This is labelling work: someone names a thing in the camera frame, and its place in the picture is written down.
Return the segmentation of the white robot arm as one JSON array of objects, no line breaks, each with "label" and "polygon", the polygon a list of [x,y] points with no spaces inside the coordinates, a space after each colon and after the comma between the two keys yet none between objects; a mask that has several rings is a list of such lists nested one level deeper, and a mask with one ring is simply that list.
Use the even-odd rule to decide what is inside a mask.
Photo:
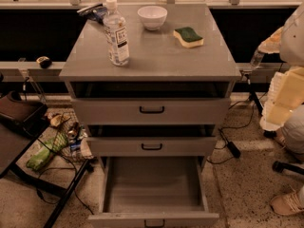
[{"label": "white robot arm", "polygon": [[258,46],[258,50],[266,54],[278,53],[288,67],[272,78],[259,122],[262,129],[276,131],[304,103],[304,3]]}]

